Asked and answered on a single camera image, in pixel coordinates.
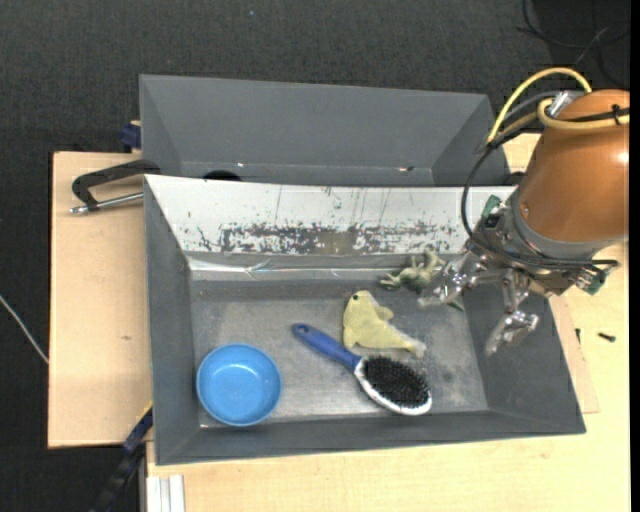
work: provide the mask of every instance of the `brush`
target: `brush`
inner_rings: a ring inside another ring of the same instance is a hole
[[[292,330],[307,345],[351,370],[365,393],[379,405],[406,416],[418,416],[431,408],[427,382],[408,366],[384,356],[354,354],[307,324],[294,324]]]

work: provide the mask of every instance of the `gray carpet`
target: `gray carpet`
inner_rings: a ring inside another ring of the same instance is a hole
[[[535,3],[545,30],[588,42],[589,20],[566,13],[584,2]],[[625,15],[630,2],[617,3]],[[0,293],[45,347],[49,153],[122,151],[138,74],[477,92],[497,109],[525,77],[581,53],[518,30],[520,3],[499,0],[0,0],[0,20]],[[627,84],[628,44],[611,59]],[[581,66],[609,83],[591,56]],[[47,451],[47,369],[4,310],[0,350],[0,510],[86,510],[117,449]],[[130,490],[118,510],[135,507]]]

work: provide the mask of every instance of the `black cord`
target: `black cord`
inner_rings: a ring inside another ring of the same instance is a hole
[[[611,111],[600,112],[599,114],[590,114],[588,116],[574,117],[565,119],[571,123],[586,123],[589,121],[602,121],[604,119],[615,119],[616,124],[620,124],[620,116],[628,116],[631,113],[631,107],[620,108],[620,105],[611,105]]]
[[[111,512],[113,506],[124,493],[140,466],[145,453],[142,442],[153,425],[153,408],[140,418],[122,446],[122,458],[111,474],[89,512]]]
[[[511,174],[509,174],[509,176],[507,176],[504,180],[502,180],[502,184],[503,185],[510,185],[511,184],[511,180],[516,179],[516,183],[520,183],[520,180],[522,179],[522,177],[524,176],[524,172],[522,171],[516,171],[516,172],[512,172]]]
[[[544,256],[536,257],[526,254],[511,253],[505,251],[500,247],[496,247],[491,243],[491,240],[489,239],[489,236],[486,232],[486,226],[483,222],[480,222],[480,232],[482,233],[482,236],[486,243],[486,245],[479,243],[478,245],[480,247],[523,265],[530,265],[533,267],[546,268],[550,270],[579,270],[583,267],[598,270],[596,268],[596,265],[619,265],[619,262],[616,260],[566,260],[559,258],[548,258]]]
[[[464,229],[467,232],[467,235],[469,235],[469,238],[473,236],[473,230],[471,229],[471,226],[469,225],[469,219],[467,218],[467,197],[469,195],[469,189],[471,188],[473,179],[476,177],[476,174],[478,174],[478,171],[480,170],[480,166],[489,157],[491,152],[497,148],[498,148],[497,145],[490,145],[485,147],[482,155],[480,156],[476,164],[473,166],[473,169],[471,169],[471,172],[469,173],[469,176],[467,178],[467,182],[464,184],[464,188],[462,189],[460,216],[462,217],[462,225],[464,226]]]
[[[525,126],[521,126],[520,128],[517,128],[515,130],[512,130],[510,132],[507,133],[501,133],[500,135],[498,135],[495,139],[493,139],[488,146],[491,147],[492,149],[498,148],[500,146],[502,146],[503,144],[509,142],[510,140],[515,139],[518,135],[520,135],[521,133],[525,132],[525,131],[534,131],[530,129],[530,126],[534,123],[538,122],[537,119],[534,119],[531,121],[531,123],[525,125]]]
[[[629,35],[631,33],[631,22],[629,20],[619,20],[604,27],[603,29],[598,29],[595,1],[591,0],[590,5],[591,5],[591,26],[593,28],[595,35],[591,38],[589,43],[587,43],[586,45],[560,41],[558,39],[549,37],[547,34],[544,34],[539,29],[537,29],[533,25],[533,22],[531,21],[531,18],[529,16],[529,10],[527,9],[527,0],[522,0],[522,17],[524,18],[524,21],[527,24],[527,27],[526,28],[518,27],[518,30],[529,33],[539,39],[542,39],[543,41],[549,44],[553,44],[556,46],[563,46],[565,48],[571,48],[576,50],[583,50],[583,52],[576,59],[572,67],[575,67],[580,61],[582,61],[582,59],[584,59],[584,57],[590,51],[595,49],[595,61],[602,75],[607,80],[609,80],[612,84],[620,88],[623,88],[624,84],[620,80],[617,80],[616,78],[611,76],[611,74],[607,70],[604,63],[604,57],[602,56],[602,49],[606,46],[617,43],[618,41],[624,39],[627,35]],[[611,36],[608,39],[602,39],[602,36],[607,32],[609,32],[612,27],[621,25],[621,24],[629,25],[629,27],[623,32],[621,32],[620,34]]]
[[[509,110],[506,116],[504,116],[504,119],[502,120],[502,124],[506,123],[510,118],[512,118],[514,115],[516,115],[518,112],[522,111],[523,109],[527,108],[528,106],[532,104],[537,104],[538,100],[541,100],[543,98],[553,98],[562,92],[563,92],[562,89],[543,91],[541,93],[535,94],[527,98],[526,100],[521,101],[520,103],[518,103],[518,105],[516,105],[511,110]]]

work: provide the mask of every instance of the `white cable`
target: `white cable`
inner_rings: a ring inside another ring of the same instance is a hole
[[[4,297],[2,295],[0,295],[0,302],[7,309],[7,311],[9,313],[11,313],[11,316],[13,318],[15,318],[16,322],[18,322],[18,325],[21,327],[21,329],[24,332],[24,334],[26,335],[27,339],[31,342],[31,344],[33,345],[33,348],[36,349],[36,351],[38,352],[38,354],[40,355],[42,360],[45,363],[49,364],[49,358],[46,356],[46,354],[40,348],[40,345],[38,345],[38,342],[35,340],[35,338],[31,335],[31,333],[29,332],[29,329],[27,329],[27,326],[22,321],[22,318],[20,318],[18,313],[16,313],[15,310],[9,305],[9,303],[6,300],[4,300]]]

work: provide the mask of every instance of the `yellow cable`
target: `yellow cable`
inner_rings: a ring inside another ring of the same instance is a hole
[[[496,135],[498,133],[498,130],[500,129],[500,126],[502,125],[502,123],[504,121],[505,116],[507,115],[507,113],[509,112],[509,109],[511,108],[511,105],[513,105],[513,103],[525,91],[525,89],[527,87],[529,87],[535,81],[537,81],[537,80],[539,80],[541,78],[544,78],[545,76],[555,75],[555,74],[569,75],[569,76],[575,78],[587,93],[591,92],[591,86],[589,85],[589,82],[587,82],[586,78],[584,78],[580,73],[578,73],[577,71],[574,71],[573,69],[570,69],[570,68],[549,68],[549,69],[544,69],[542,71],[539,71],[535,75],[530,76],[527,80],[522,82],[517,87],[517,89],[515,91],[513,91],[513,94],[507,100],[507,102],[504,104],[504,107],[502,107],[502,110],[500,111],[500,113],[498,114],[498,117],[496,118],[496,122],[494,123],[493,128],[491,129],[491,132],[489,133],[489,136],[487,137],[487,144],[489,144],[493,139],[495,139],[495,137],[496,137]]]
[[[546,108],[553,103],[553,99],[543,100],[538,103],[538,118],[545,126],[557,128],[558,130],[597,130],[599,128],[609,128],[618,124],[629,124],[630,114],[625,114],[615,119],[600,119],[598,121],[571,121],[553,119],[549,117]]]

